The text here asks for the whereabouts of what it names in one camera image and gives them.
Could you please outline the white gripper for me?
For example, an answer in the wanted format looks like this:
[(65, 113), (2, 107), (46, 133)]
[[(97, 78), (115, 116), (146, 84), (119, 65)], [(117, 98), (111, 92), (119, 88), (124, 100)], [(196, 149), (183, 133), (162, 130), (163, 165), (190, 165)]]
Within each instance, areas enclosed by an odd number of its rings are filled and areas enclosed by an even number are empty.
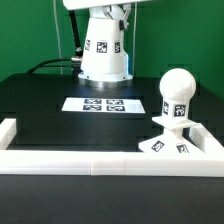
[(131, 5), (129, 3), (146, 2), (152, 0), (62, 0), (63, 5), (68, 10), (79, 10), (98, 6), (109, 6), (109, 5), (123, 5), (124, 15), (119, 21), (121, 30), (126, 30), (129, 26), (128, 17), (131, 12)]

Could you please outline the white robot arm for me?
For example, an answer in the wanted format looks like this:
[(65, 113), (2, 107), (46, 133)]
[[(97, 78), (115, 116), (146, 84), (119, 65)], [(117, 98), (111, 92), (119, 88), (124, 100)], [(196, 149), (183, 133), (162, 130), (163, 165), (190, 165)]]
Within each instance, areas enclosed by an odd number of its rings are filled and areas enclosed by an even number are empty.
[(63, 0), (68, 10), (90, 12), (79, 80), (99, 85), (122, 83), (133, 78), (128, 72), (124, 31), (131, 4), (152, 0)]

